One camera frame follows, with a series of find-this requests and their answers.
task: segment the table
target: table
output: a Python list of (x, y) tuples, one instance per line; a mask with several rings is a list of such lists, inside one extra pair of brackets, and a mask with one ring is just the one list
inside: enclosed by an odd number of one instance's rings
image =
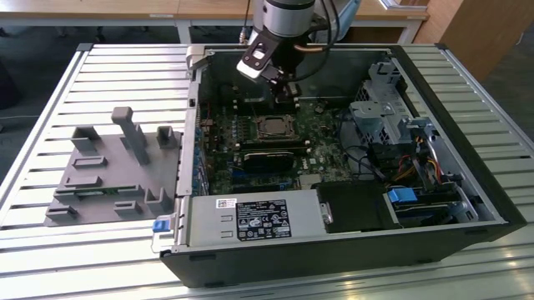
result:
[[(349, 299), (361, 295), (399, 300), (510, 299), (532, 293), (534, 144), (450, 51), (434, 45), (403, 48), (529, 221), (526, 227), (442, 262), (211, 289), (184, 287), (159, 262), (151, 251), (151, 220), (43, 227), (76, 125), (95, 125), (99, 134), (116, 134), (112, 108), (130, 105), (143, 111), (134, 121), (144, 132), (163, 125), (183, 130), (190, 87), (186, 46), (98, 44), (79, 48), (0, 186), (0, 299)], [(425, 116), (413, 87), (409, 91)]]
[[(191, 26), (243, 26), (246, 6), (245, 0), (180, 0), (176, 19), (180, 43), (191, 43)], [(250, 8), (249, 19), (253, 12), (254, 7)], [(403, 28), (398, 43), (409, 44), (427, 18), (429, 14), (423, 11), (391, 11), (385, 9), (379, 0), (362, 0), (351, 27)]]
[(174, 26), (179, 0), (0, 0), (0, 26)]
[[(246, 3), (246, 0), (0, 0), (0, 26), (176, 26), (180, 43), (190, 44), (191, 26), (243, 26)], [(351, 26), (403, 28), (399, 43), (405, 44), (413, 42), (427, 18), (426, 12), (389, 11), (379, 0), (363, 0)]]

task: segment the power supply label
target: power supply label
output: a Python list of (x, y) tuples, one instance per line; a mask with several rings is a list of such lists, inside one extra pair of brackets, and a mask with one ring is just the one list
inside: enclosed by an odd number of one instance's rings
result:
[(237, 203), (235, 215), (242, 242), (291, 237), (286, 200)]

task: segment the blue tab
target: blue tab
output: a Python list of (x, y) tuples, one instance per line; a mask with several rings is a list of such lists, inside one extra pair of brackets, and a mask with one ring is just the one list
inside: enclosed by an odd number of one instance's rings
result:
[(393, 189), (387, 192), (387, 196), (390, 197), (390, 201), (395, 202), (414, 202), (418, 200), (415, 196), (414, 190), (409, 187), (403, 187), (399, 189)]
[(171, 221), (170, 220), (156, 220), (152, 225), (154, 233), (167, 233), (171, 231)]

